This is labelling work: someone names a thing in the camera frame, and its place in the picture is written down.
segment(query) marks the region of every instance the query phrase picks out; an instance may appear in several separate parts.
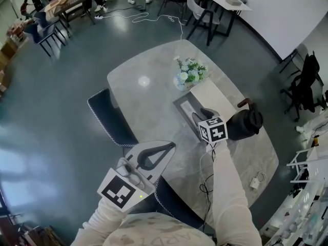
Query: cardboard box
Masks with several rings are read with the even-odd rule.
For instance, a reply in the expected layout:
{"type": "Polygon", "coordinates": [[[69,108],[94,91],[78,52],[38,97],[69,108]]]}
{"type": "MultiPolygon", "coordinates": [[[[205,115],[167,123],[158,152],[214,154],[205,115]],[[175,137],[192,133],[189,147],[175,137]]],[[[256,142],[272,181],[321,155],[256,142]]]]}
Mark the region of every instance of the cardboard box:
{"type": "Polygon", "coordinates": [[[0,91],[5,92],[9,87],[10,80],[4,73],[0,73],[0,91]]]}

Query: office chair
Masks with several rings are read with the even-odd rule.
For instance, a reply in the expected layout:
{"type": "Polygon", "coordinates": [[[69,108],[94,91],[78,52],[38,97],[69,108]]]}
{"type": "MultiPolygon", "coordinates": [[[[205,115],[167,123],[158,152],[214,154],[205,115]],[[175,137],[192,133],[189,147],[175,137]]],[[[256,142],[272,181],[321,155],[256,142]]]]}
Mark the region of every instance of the office chair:
{"type": "Polygon", "coordinates": [[[295,122],[299,120],[299,110],[301,109],[301,105],[305,110],[308,109],[311,112],[315,111],[311,85],[314,83],[319,70],[320,66],[315,55],[307,55],[304,61],[302,73],[294,78],[288,90],[280,90],[280,93],[285,93],[292,100],[292,104],[284,113],[287,114],[292,107],[295,107],[297,113],[295,122]]]}
{"type": "Polygon", "coordinates": [[[190,33],[187,36],[187,40],[191,37],[191,35],[196,30],[197,26],[199,26],[200,22],[203,22],[204,24],[209,24],[209,32],[207,37],[207,43],[206,45],[210,45],[210,41],[212,41],[215,31],[212,31],[212,24],[215,24],[218,26],[220,24],[220,20],[218,16],[215,14],[214,11],[209,9],[204,9],[196,4],[195,0],[187,0],[188,8],[192,11],[191,16],[189,17],[186,26],[188,25],[189,21],[191,20],[191,17],[194,16],[194,18],[197,20],[197,23],[193,27],[193,29],[190,31],[190,33]]]}
{"type": "Polygon", "coordinates": [[[46,48],[42,45],[42,43],[45,41],[48,44],[48,46],[51,48],[51,45],[47,40],[48,38],[51,37],[56,43],[56,40],[53,37],[55,36],[63,44],[63,46],[65,46],[64,42],[60,40],[60,38],[56,34],[54,26],[50,26],[46,29],[43,29],[42,32],[38,32],[37,24],[30,24],[25,27],[24,34],[26,34],[26,36],[29,37],[36,45],[40,45],[49,57],[51,57],[51,55],[46,50],[46,48]]]}
{"type": "Polygon", "coordinates": [[[104,88],[90,97],[88,105],[116,145],[131,148],[138,144],[120,110],[113,107],[108,88],[104,88]]]}
{"type": "Polygon", "coordinates": [[[204,220],[189,208],[162,176],[159,177],[155,186],[155,198],[163,210],[159,208],[158,212],[170,215],[195,229],[203,226],[204,220]]]}

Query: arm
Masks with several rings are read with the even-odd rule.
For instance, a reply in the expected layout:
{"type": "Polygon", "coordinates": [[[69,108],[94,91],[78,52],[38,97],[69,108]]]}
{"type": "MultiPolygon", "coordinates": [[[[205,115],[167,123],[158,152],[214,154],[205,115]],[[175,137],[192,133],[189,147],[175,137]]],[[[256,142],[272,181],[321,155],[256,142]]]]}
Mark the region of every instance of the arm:
{"type": "Polygon", "coordinates": [[[71,246],[102,246],[106,238],[115,231],[126,217],[109,205],[103,198],[98,208],[92,214],[88,222],[83,223],[83,229],[79,229],[71,246]]]}
{"type": "Polygon", "coordinates": [[[227,143],[220,143],[215,152],[212,211],[217,245],[261,246],[227,143]]]}

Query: white cable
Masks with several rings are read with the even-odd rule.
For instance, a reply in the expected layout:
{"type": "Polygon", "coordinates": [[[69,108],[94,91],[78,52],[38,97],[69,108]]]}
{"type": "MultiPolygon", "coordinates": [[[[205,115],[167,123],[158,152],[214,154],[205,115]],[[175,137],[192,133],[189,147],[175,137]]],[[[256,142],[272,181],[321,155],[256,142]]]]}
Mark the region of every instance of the white cable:
{"type": "Polygon", "coordinates": [[[182,35],[183,35],[183,30],[182,30],[182,26],[184,26],[183,23],[180,22],[180,18],[177,17],[177,16],[171,16],[171,15],[165,15],[165,14],[161,14],[156,20],[152,20],[152,19],[141,19],[141,20],[138,20],[136,21],[137,19],[140,19],[140,18],[144,18],[144,17],[147,17],[149,15],[149,13],[147,12],[144,12],[144,13],[140,13],[140,14],[136,14],[136,15],[130,15],[130,16],[122,16],[122,15],[119,15],[119,14],[115,14],[115,15],[110,15],[110,16],[96,16],[95,19],[103,19],[103,18],[110,18],[110,17],[114,17],[114,16],[120,16],[122,18],[131,18],[131,17],[134,17],[134,16],[139,16],[135,19],[132,20],[133,23],[138,23],[138,22],[142,22],[142,21],[152,21],[152,22],[156,22],[159,20],[159,18],[161,16],[166,16],[171,22],[175,22],[173,19],[174,18],[177,18],[179,23],[180,23],[180,27],[181,27],[181,36],[180,36],[180,40],[182,40],[182,35]]]}
{"type": "Polygon", "coordinates": [[[264,172],[262,172],[262,171],[260,171],[260,172],[257,174],[257,179],[258,179],[259,183],[264,183],[264,182],[266,182],[266,180],[267,180],[266,178],[267,178],[266,173],[264,173],[264,172]],[[260,181],[260,178],[259,178],[260,175],[263,176],[263,181],[260,181]]]}

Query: table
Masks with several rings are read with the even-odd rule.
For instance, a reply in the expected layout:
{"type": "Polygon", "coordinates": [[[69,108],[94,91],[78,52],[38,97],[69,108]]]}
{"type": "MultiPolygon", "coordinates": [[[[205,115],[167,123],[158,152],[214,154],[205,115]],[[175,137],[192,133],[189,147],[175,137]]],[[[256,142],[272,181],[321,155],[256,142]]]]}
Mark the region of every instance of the table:
{"type": "Polygon", "coordinates": [[[233,23],[236,19],[237,12],[239,12],[239,11],[252,11],[252,9],[249,8],[247,5],[245,5],[242,1],[241,1],[240,6],[232,6],[232,5],[228,4],[226,2],[226,0],[212,0],[212,1],[214,1],[218,5],[222,6],[224,9],[226,9],[228,11],[232,11],[232,16],[231,16],[230,23],[229,23],[227,31],[225,33],[221,32],[221,31],[215,31],[218,34],[221,34],[221,35],[224,35],[224,36],[227,36],[227,37],[229,36],[232,25],[233,25],[233,23]]]}
{"type": "MultiPolygon", "coordinates": [[[[199,190],[202,183],[199,159],[206,144],[199,142],[173,102],[186,94],[178,91],[173,77],[178,71],[174,57],[194,57],[209,67],[211,81],[220,89],[232,106],[244,96],[206,55],[187,40],[170,42],[145,51],[111,71],[107,80],[113,105],[118,105],[139,142],[170,140],[176,143],[176,153],[163,172],[163,177],[174,191],[201,218],[207,211],[207,200],[199,190]]],[[[240,141],[228,140],[232,159],[240,175],[249,206],[263,192],[278,167],[278,158],[264,128],[258,135],[240,141]],[[258,190],[249,187],[259,171],[267,175],[267,182],[258,190]]],[[[213,172],[212,160],[202,160],[205,176],[213,172]]],[[[207,218],[213,224],[210,211],[207,218]]]]}

